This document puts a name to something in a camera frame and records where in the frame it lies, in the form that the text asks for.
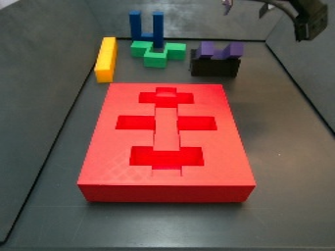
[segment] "yellow block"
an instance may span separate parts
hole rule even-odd
[[[105,37],[101,44],[101,53],[95,67],[98,82],[113,82],[117,53],[117,38]]]

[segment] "red box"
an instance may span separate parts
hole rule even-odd
[[[114,83],[78,185],[89,201],[244,202],[256,180],[222,85]]]

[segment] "cross-shaped slot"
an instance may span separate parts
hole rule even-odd
[[[178,170],[182,166],[205,166],[202,147],[181,147],[181,130],[217,130],[214,117],[179,116],[178,104],[194,104],[193,93],[177,88],[158,87],[142,92],[139,103],[155,103],[154,116],[119,116],[117,129],[154,131],[154,146],[133,146],[131,166],[153,166],[153,170]]]

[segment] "purple block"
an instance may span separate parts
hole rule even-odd
[[[224,59],[238,59],[244,56],[244,43],[233,42],[224,51]]]
[[[216,50],[216,53],[212,59],[224,59],[224,50]]]
[[[197,59],[212,59],[216,53],[216,42],[202,41],[197,49]]]

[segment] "gray table surface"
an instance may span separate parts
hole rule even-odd
[[[77,180],[109,88],[91,75],[3,248],[334,248],[334,134],[265,43],[245,44],[236,79],[193,77],[189,59],[146,69],[130,44],[115,81],[224,85],[257,189],[242,204],[89,203]]]

